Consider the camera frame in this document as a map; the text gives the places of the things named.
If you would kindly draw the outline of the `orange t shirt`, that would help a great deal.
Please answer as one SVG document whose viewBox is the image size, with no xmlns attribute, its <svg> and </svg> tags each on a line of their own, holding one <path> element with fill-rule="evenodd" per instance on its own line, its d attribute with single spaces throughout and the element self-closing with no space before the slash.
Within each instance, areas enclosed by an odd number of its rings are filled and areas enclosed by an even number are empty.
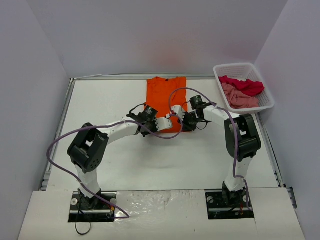
<svg viewBox="0 0 320 240">
<path fill-rule="evenodd" d="M 185 88 L 187 86 L 187 78 L 185 76 L 178 76 L 175 78 L 161 78 L 154 77 L 146 80 L 146 104 L 156 109 L 158 113 L 157 118 L 165 117 L 170 113 L 169 98 L 171 93 L 178 88 Z M 188 110 L 187 105 L 187 90 L 181 89 L 174 92 L 170 98 L 170 105 L 182 106 L 183 110 Z"/>
</svg>

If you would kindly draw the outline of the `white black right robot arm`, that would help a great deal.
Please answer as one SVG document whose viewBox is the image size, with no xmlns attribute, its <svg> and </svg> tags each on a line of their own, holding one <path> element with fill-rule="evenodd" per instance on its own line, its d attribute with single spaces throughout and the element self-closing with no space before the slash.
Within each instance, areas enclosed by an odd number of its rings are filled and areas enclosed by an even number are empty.
<svg viewBox="0 0 320 240">
<path fill-rule="evenodd" d="M 226 150 L 233 158 L 229 173 L 222 183 L 222 202 L 229 207 L 246 194 L 246 176 L 250 163 L 261 149 L 261 140 L 251 114 L 231 114 L 227 110 L 204 102 L 200 95 L 189 101 L 192 112 L 174 108 L 183 120 L 183 130 L 195 131 L 199 123 L 214 123 L 224 128 Z"/>
</svg>

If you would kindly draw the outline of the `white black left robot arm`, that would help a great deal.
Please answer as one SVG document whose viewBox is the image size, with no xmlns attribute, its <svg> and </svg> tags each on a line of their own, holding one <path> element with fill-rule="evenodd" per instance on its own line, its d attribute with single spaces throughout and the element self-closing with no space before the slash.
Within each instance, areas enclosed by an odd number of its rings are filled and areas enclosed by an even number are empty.
<svg viewBox="0 0 320 240">
<path fill-rule="evenodd" d="M 153 133 L 157 132 L 157 113 L 157 110 L 146 105 L 144 110 L 137 115 L 130 111 L 124 118 L 127 122 L 121 122 L 119 125 L 108 128 L 106 133 L 98 129 L 90 129 L 81 131 L 76 135 L 67 150 L 67 154 L 77 170 L 81 183 L 78 193 L 81 203 L 86 208 L 92 210 L 101 203 L 101 188 L 98 184 L 97 168 L 103 160 L 107 145 L 127 136 L 134 136 L 139 133 L 143 136 L 148 134 L 141 126 L 130 121 L 145 125 Z"/>
</svg>

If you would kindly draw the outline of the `dusty pink t shirt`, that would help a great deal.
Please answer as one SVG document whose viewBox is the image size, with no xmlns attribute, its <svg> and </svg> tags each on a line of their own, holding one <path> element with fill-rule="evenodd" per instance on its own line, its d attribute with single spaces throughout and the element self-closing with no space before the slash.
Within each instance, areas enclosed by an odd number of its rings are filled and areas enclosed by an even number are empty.
<svg viewBox="0 0 320 240">
<path fill-rule="evenodd" d="M 259 100 L 256 97 L 248 96 L 227 83 L 222 83 L 221 86 L 231 108 L 247 109 L 259 107 Z"/>
</svg>

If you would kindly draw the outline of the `white plastic laundry basket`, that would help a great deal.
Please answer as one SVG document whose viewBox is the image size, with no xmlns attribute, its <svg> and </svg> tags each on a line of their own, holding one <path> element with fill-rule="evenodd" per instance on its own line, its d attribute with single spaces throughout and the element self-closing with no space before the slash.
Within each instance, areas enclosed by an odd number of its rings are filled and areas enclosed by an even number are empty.
<svg viewBox="0 0 320 240">
<path fill-rule="evenodd" d="M 213 71 L 229 112 L 253 114 L 274 106 L 274 99 L 253 64 L 221 64 Z"/>
</svg>

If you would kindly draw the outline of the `magenta t shirt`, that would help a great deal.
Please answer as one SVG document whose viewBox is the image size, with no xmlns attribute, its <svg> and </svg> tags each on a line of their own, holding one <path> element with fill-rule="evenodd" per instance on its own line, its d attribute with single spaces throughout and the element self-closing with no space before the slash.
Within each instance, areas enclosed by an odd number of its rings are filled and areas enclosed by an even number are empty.
<svg viewBox="0 0 320 240">
<path fill-rule="evenodd" d="M 252 81 L 250 79 L 238 80 L 235 78 L 230 78 L 227 75 L 219 76 L 218 79 L 221 84 L 231 85 L 238 91 L 250 97 L 255 97 L 265 90 L 264 84 L 260 81 Z"/>
</svg>

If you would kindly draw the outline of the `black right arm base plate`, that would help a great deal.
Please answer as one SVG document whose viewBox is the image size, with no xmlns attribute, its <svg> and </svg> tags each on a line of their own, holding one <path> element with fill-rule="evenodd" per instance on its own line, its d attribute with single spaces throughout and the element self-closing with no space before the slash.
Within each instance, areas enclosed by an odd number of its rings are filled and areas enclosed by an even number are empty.
<svg viewBox="0 0 320 240">
<path fill-rule="evenodd" d="M 252 207 L 251 200 L 247 198 L 246 191 L 237 193 L 235 201 L 227 203 L 223 198 L 222 190 L 206 190 L 205 200 L 207 217 L 209 220 L 240 220 L 254 219 L 255 214 L 247 206 Z"/>
</svg>

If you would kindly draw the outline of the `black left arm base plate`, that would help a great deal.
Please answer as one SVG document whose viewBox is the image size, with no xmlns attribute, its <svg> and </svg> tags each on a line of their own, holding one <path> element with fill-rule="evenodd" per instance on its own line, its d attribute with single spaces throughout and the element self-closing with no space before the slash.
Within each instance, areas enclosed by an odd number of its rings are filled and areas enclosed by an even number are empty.
<svg viewBox="0 0 320 240">
<path fill-rule="evenodd" d="M 69 223 L 113 223 L 115 208 L 100 199 L 87 199 L 79 192 L 73 192 L 69 207 Z"/>
</svg>

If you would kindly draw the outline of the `aluminium table edge rail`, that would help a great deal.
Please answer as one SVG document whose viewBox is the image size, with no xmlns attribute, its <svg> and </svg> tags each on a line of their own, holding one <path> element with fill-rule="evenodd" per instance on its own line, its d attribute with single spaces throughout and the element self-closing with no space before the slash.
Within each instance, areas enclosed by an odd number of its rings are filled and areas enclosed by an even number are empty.
<svg viewBox="0 0 320 240">
<path fill-rule="evenodd" d="M 75 87 L 75 81 L 76 81 L 76 78 L 71 78 L 69 80 L 66 96 L 65 96 L 65 99 L 64 99 L 63 109 L 62 109 L 62 113 L 61 113 L 60 118 L 59 118 L 58 126 L 57 126 L 56 131 L 55 131 L 54 140 L 59 138 L 61 136 L 61 134 L 62 134 L 63 126 L 64 126 L 65 119 L 66 119 L 66 115 L 67 115 L 67 112 L 68 112 L 68 108 L 69 108 L 70 101 L 71 101 L 72 94 L 73 94 L 74 87 Z M 39 188 L 40 191 L 46 191 L 47 190 L 49 179 L 50 179 L 50 175 L 51 175 L 51 170 L 52 170 L 52 164 L 48 161 L 47 165 L 46 165 L 46 169 L 45 169 L 44 175 L 43 175 L 43 179 L 42 179 L 42 182 L 41 182 L 41 186 Z"/>
</svg>

